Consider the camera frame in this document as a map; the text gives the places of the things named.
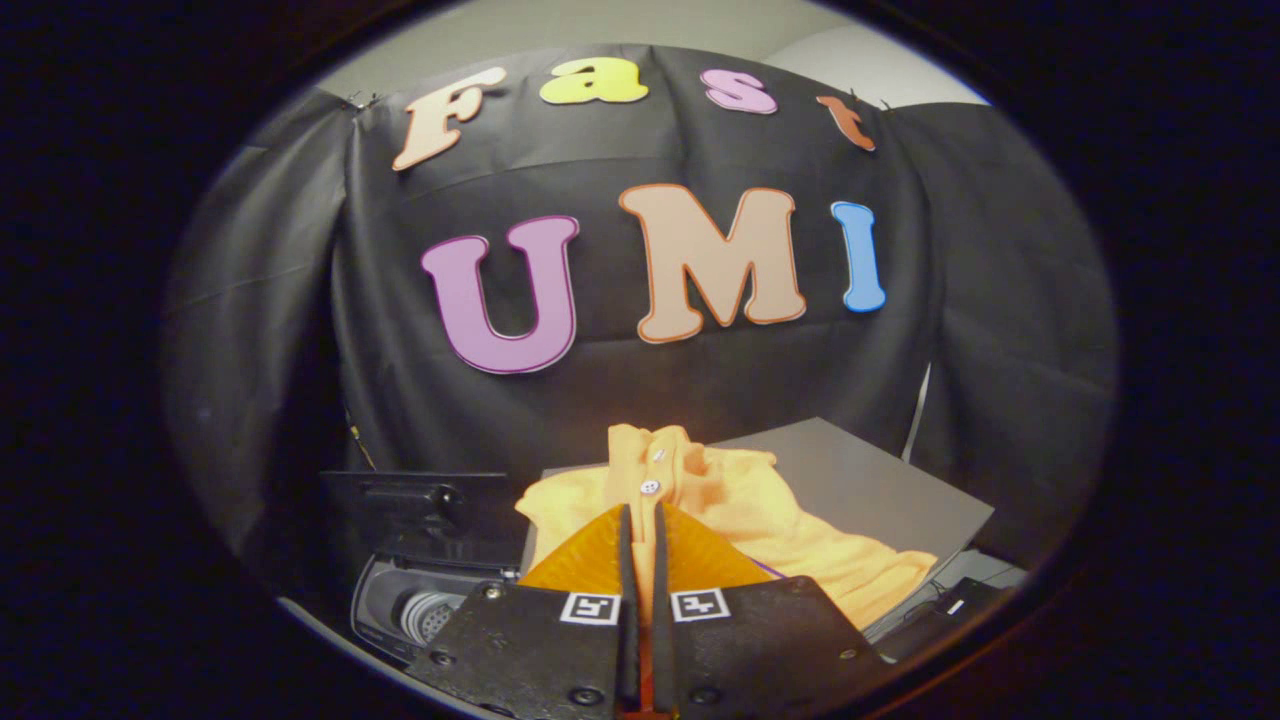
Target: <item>blue letter i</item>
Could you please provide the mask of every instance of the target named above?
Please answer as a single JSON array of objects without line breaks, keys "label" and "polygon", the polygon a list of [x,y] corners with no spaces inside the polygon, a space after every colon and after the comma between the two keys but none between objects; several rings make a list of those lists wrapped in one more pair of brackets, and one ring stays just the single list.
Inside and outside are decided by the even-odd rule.
[{"label": "blue letter i", "polygon": [[876,215],[869,208],[854,202],[835,202],[831,214],[845,228],[845,247],[849,250],[849,291],[845,307],[854,313],[869,313],[884,305],[884,290],[879,286],[876,269],[876,243],[872,225]]}]

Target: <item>purple letter u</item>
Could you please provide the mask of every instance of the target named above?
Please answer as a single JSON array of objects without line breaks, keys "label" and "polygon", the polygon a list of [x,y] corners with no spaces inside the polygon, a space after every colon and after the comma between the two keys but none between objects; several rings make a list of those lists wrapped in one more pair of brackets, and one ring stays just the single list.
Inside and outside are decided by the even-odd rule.
[{"label": "purple letter u", "polygon": [[485,238],[456,237],[422,254],[422,269],[435,279],[444,333],[463,361],[486,373],[531,373],[568,352],[577,319],[567,246],[576,236],[577,220],[567,215],[534,218],[507,232],[507,242],[527,258],[538,311],[534,329],[520,337],[500,336],[489,324],[480,287],[480,260],[489,254]]}]

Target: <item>screw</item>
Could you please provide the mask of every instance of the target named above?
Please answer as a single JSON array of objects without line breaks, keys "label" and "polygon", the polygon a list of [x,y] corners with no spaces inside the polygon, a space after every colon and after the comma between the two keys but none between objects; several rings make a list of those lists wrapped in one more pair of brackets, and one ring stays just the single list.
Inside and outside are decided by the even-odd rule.
[{"label": "screw", "polygon": [[573,701],[575,705],[599,705],[604,701],[604,694],[600,691],[593,691],[591,688],[576,688],[573,692],[568,693],[568,698]]},{"label": "screw", "polygon": [[716,705],[719,702],[719,691],[716,688],[698,688],[689,693],[689,700],[695,705]]}]

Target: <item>black fabric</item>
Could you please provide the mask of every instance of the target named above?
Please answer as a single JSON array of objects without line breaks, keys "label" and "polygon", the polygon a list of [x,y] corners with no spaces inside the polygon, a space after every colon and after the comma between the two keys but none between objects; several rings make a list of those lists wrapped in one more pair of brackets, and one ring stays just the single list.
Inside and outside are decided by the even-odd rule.
[{"label": "black fabric", "polygon": [[[637,63],[649,96],[568,106],[538,97],[550,68],[593,55]],[[392,170],[406,105],[494,65],[507,79],[485,88],[474,119],[451,120],[461,141]],[[699,81],[709,68],[756,76],[780,110],[712,104]],[[836,129],[819,95],[861,115],[874,154]],[[604,460],[613,423],[681,424],[716,442],[818,415],[899,454],[932,363],[913,460],[996,507],[984,548],[1037,556],[1087,495],[1114,383],[1107,286],[1070,197],[995,110],[881,111],[756,63],[609,45],[480,63],[352,114],[314,95],[260,133],[271,150],[247,149],[232,164],[175,268],[170,424],[210,518],[251,565],[293,557],[282,546],[326,542],[308,518],[320,501],[297,488],[314,488],[306,473],[330,457],[362,464],[349,443],[338,459],[338,363],[342,401],[379,470],[522,482]],[[788,192],[805,315],[762,327],[739,310],[721,328],[691,292],[703,331],[645,343],[643,234],[618,195],[652,182],[689,187],[722,232],[744,191]],[[835,201],[876,214],[888,295],[877,311],[841,302],[849,275]],[[518,334],[534,305],[506,233],[541,215],[580,223],[568,245],[577,338],[544,370],[483,373],[449,346],[421,255],[486,237],[489,316]],[[282,437],[294,438],[292,450]]]},{"label": "black fabric", "polygon": [[1098,245],[989,108],[891,113],[924,181],[945,301],[911,462],[991,503],[975,543],[1032,568],[1100,471],[1119,364]]},{"label": "black fabric", "polygon": [[[556,106],[538,88],[557,64],[623,56],[649,96],[632,104]],[[488,67],[507,69],[457,146],[390,172],[408,127],[404,106]],[[776,115],[727,111],[705,97],[703,69],[745,67],[781,105]],[[422,82],[361,114],[348,159],[346,233],[334,263],[334,316],[343,387],[379,468],[498,470],[527,482],[544,468],[605,459],[614,423],[684,425],[716,442],[822,415],[900,452],[941,310],[941,268],[928,242],[924,192],[905,149],[878,117],[876,154],[850,143],[815,100],[829,88],[722,55],[637,46],[549,50],[481,63]],[[636,323],[649,309],[637,219],[618,206],[627,188],[677,183],[722,232],[753,187],[788,192],[804,316],[755,325],[739,314],[686,341],[649,345]],[[886,307],[846,310],[845,243],[832,202],[877,214]],[[489,240],[480,272],[489,314],[504,334],[535,322],[522,254],[507,229],[541,215],[577,218],[568,245],[577,307],[573,347],[529,375],[477,372],[453,352],[439,320],[425,250],[465,234]]]},{"label": "black fabric", "polygon": [[278,588],[315,584],[316,473],[342,461],[326,288],[353,109],[302,94],[209,190],[170,269],[165,416],[232,550]]}]

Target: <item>letter m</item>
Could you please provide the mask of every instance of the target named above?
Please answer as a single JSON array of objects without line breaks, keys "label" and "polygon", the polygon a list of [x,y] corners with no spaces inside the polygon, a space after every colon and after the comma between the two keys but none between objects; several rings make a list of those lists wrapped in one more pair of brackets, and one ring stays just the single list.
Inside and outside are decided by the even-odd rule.
[{"label": "letter m", "polygon": [[751,277],[746,318],[756,324],[794,320],[805,311],[791,255],[791,213],[786,192],[751,188],[742,193],[728,237],[689,188],[643,184],[618,197],[640,219],[649,258],[649,315],[637,327],[646,342],[672,342],[698,334],[703,316],[690,307],[685,275],[721,327],[737,316]]}]

